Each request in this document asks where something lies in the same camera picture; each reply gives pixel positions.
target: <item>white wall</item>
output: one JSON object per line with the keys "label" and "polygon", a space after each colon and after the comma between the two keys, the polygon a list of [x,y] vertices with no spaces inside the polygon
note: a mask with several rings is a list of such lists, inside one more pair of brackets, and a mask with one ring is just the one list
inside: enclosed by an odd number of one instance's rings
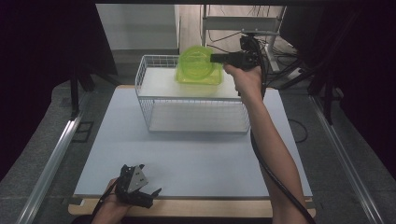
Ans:
{"label": "white wall", "polygon": [[111,49],[177,49],[178,6],[96,4]]}

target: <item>black cable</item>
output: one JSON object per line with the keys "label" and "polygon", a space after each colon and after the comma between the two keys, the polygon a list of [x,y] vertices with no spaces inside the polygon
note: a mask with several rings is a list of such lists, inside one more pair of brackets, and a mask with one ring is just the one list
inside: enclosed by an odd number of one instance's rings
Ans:
{"label": "black cable", "polygon": [[225,50],[225,49],[218,48],[218,47],[213,46],[213,45],[206,45],[206,46],[207,46],[207,47],[214,48],[214,49],[219,49],[219,50],[221,50],[221,51],[223,51],[223,52],[226,52],[226,53],[234,53],[234,52],[227,51],[227,50]]}
{"label": "black cable", "polygon": [[279,60],[280,58],[296,58],[296,57],[293,55],[278,55],[278,56],[276,56],[276,61],[282,65],[285,65],[285,66],[290,66],[295,62],[295,60],[297,60],[297,59],[295,59],[292,63],[286,64],[286,63],[281,62]]}
{"label": "black cable", "polygon": [[280,80],[282,77],[285,77],[285,76],[289,75],[290,73],[291,73],[291,70],[288,70],[287,72],[285,71],[285,72],[282,73],[282,74],[271,74],[271,75],[276,75],[276,77],[274,77],[273,79],[271,79],[271,80],[269,81],[268,87],[274,88],[274,89],[277,90],[277,87],[271,86],[271,84],[272,84],[273,82],[277,81],[277,80]]}
{"label": "black cable", "polygon": [[300,121],[295,120],[295,119],[288,119],[288,121],[292,121],[292,122],[295,122],[295,123],[299,124],[305,131],[304,138],[301,139],[301,140],[298,140],[298,141],[294,140],[294,142],[295,143],[302,143],[303,141],[305,141],[308,138],[308,130],[306,129],[305,125],[303,125]]}
{"label": "black cable", "polygon": [[92,212],[92,219],[91,222],[93,221],[93,219],[95,218],[96,214],[98,213],[99,209],[102,207],[103,202],[105,201],[105,198],[108,197],[108,195],[112,194],[111,190],[114,189],[114,187],[117,185],[117,183],[119,182],[118,179],[116,179],[116,181],[114,181],[114,183],[110,186],[110,188],[108,188],[106,190],[106,192],[102,195],[102,197],[100,197],[98,203],[96,204],[95,208],[93,209]]}
{"label": "black cable", "polygon": [[222,11],[223,15],[225,16],[225,12],[222,10],[222,5],[220,5],[220,10]]}
{"label": "black cable", "polygon": [[[265,48],[265,44],[263,44],[262,43],[262,48],[260,48],[260,52],[262,52],[262,50]],[[266,66],[266,68],[265,68],[265,77],[263,77],[264,79],[263,79],[263,81],[264,81],[264,83],[265,83],[265,89],[266,89],[266,87],[268,86],[267,85],[267,81],[268,81],[268,74],[269,74],[269,69],[270,69],[270,60],[268,59],[268,57],[267,57],[267,55],[265,55],[265,57],[264,56],[262,56],[262,54],[261,54],[261,58],[262,58],[262,64],[264,64],[264,58],[267,60],[267,66]]]}
{"label": "black cable", "polygon": [[241,34],[241,33],[242,33],[242,32],[237,32],[237,33],[235,33],[235,34],[227,35],[227,36],[224,36],[224,37],[222,37],[222,38],[220,38],[220,39],[217,39],[217,40],[212,40],[212,37],[210,37],[210,32],[209,32],[209,38],[210,38],[210,40],[212,41],[212,43],[215,43],[215,42],[218,42],[218,41],[220,41],[220,40],[230,38],[231,36],[239,35],[239,34]]}
{"label": "black cable", "polygon": [[268,165],[265,163],[264,159],[262,158],[259,147],[257,146],[256,139],[254,138],[253,131],[250,130],[250,141],[253,147],[253,151],[256,154],[256,157],[259,160],[260,165],[264,169],[264,171],[268,174],[268,176],[274,181],[274,183],[278,186],[278,188],[289,198],[291,203],[296,206],[296,208],[301,212],[301,214],[305,217],[306,221],[309,224],[316,224],[315,220],[311,217],[308,213],[306,208],[294,197],[292,193],[283,185],[283,183],[275,176],[275,174],[271,171]]}
{"label": "black cable", "polygon": [[296,60],[294,63],[292,63],[291,65],[287,66],[284,70],[282,70],[281,73],[275,74],[276,77],[274,77],[267,85],[270,86],[270,84],[272,82],[280,80],[282,77],[289,75],[290,72],[292,72],[292,70],[297,68],[301,63],[302,63],[301,60]]}
{"label": "black cable", "polygon": [[257,15],[256,15],[256,17],[259,17],[260,8],[262,8],[262,6],[259,6],[259,10],[257,11]]}
{"label": "black cable", "polygon": [[256,6],[253,6],[253,7],[251,8],[251,10],[247,13],[247,15],[249,15],[251,11],[254,11],[254,8],[255,8],[255,7],[256,7]]}
{"label": "black cable", "polygon": [[271,6],[268,6],[268,8],[267,8],[267,17],[268,17],[268,15],[270,14],[270,7],[271,7]]}
{"label": "black cable", "polygon": [[[251,40],[252,40],[252,44],[253,44],[254,48],[256,49],[257,53],[259,54],[260,68],[262,69],[262,78],[263,78],[262,80],[264,80],[264,82],[262,83],[262,99],[264,99],[265,90],[266,90],[265,80],[266,80],[266,76],[267,76],[264,72],[265,64],[263,61],[262,52],[260,51],[259,41],[257,39],[254,39],[254,37],[251,37]],[[265,163],[265,160],[262,158],[262,155],[260,154],[256,139],[254,138],[254,134],[251,129],[250,129],[250,142],[253,147],[253,151],[256,154],[257,159],[259,160],[260,165],[262,166],[264,171],[268,174],[268,176],[274,181],[274,183],[285,194],[285,196],[289,198],[291,203],[293,203],[295,205],[295,207],[301,212],[301,214],[305,217],[306,221],[308,221],[308,223],[310,223],[310,224],[316,224],[315,220],[311,217],[311,215],[308,213],[308,211],[305,209],[305,207],[294,197],[294,195],[292,195],[290,193],[290,191],[274,175],[274,173],[271,171],[271,169]]]}

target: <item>person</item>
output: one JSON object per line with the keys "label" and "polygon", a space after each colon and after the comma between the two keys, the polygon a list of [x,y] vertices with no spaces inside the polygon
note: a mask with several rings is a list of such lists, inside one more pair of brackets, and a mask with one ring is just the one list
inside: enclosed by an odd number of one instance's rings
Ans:
{"label": "person", "polygon": [[[260,67],[243,71],[232,65],[224,64],[223,68],[227,74],[233,76],[235,89],[241,93],[241,100],[247,109],[250,126],[261,156],[291,194],[305,206],[303,188],[297,167],[262,101],[262,71]],[[273,224],[307,223],[300,211],[270,177],[266,173],[263,176],[273,207]],[[131,205],[120,203],[116,195],[109,195],[96,214],[93,223],[118,223],[130,208]]]}

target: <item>lime green container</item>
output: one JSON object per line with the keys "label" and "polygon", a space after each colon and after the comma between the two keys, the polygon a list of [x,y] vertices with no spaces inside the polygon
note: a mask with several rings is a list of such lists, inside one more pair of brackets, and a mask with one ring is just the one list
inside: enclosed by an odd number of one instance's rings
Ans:
{"label": "lime green container", "polygon": [[213,50],[193,46],[186,49],[178,58],[176,81],[187,84],[219,85],[222,82],[222,66],[211,63]]}

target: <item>white wire basket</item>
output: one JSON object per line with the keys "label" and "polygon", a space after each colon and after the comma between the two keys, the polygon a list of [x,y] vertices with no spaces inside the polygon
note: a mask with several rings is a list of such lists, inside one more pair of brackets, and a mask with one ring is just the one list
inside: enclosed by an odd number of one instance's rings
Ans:
{"label": "white wire basket", "polygon": [[231,76],[218,86],[175,81],[177,55],[145,55],[135,79],[150,132],[247,133],[248,112]]}

